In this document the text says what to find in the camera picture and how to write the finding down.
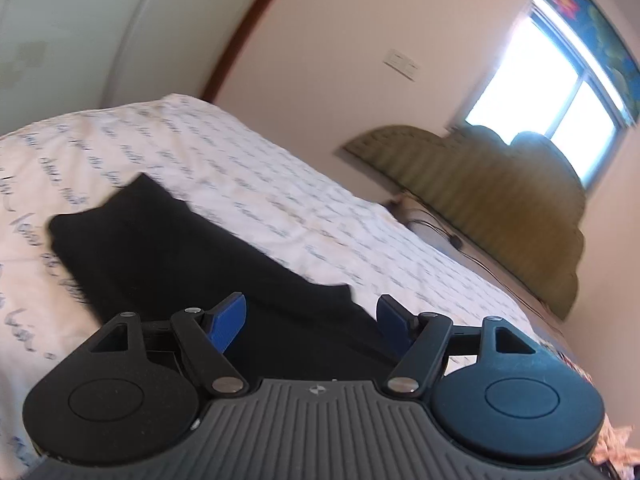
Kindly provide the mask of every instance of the white patterned bed sheet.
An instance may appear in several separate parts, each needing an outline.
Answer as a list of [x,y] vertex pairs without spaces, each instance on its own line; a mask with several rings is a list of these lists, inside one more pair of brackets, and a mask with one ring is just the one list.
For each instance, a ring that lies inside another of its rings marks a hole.
[[29,389],[98,327],[47,219],[99,205],[140,172],[307,279],[350,284],[372,316],[391,294],[416,314],[465,325],[494,314],[534,336],[503,292],[211,104],[171,95],[53,118],[0,139],[0,479],[35,460]]

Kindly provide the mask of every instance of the wall switch plate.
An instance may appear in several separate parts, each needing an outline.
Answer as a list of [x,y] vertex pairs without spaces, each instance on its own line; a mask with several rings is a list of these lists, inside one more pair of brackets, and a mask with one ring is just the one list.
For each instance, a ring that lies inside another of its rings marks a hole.
[[383,62],[411,81],[415,81],[415,76],[420,70],[420,66],[413,59],[393,48],[386,53]]

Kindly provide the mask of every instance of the striped upholstery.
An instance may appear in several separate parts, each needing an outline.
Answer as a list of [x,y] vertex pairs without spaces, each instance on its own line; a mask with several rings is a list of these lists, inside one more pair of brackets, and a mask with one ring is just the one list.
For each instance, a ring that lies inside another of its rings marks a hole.
[[580,179],[546,137],[506,145],[483,126],[448,137],[385,126],[345,149],[418,196],[564,319],[577,294],[584,239]]

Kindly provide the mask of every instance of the headboard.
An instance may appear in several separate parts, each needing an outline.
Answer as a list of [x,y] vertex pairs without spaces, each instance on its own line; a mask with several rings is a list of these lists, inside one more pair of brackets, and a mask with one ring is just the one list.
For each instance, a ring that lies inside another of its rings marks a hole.
[[546,137],[506,145],[484,126],[447,137],[384,126],[345,150],[411,191],[516,276],[564,319],[578,290],[585,192]]

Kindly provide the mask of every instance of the bright window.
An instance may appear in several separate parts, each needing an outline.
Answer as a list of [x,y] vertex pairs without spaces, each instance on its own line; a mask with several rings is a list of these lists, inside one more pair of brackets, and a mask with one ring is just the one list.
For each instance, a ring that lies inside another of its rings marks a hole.
[[506,143],[520,132],[549,137],[586,186],[622,129],[622,98],[562,17],[532,2],[465,122]]

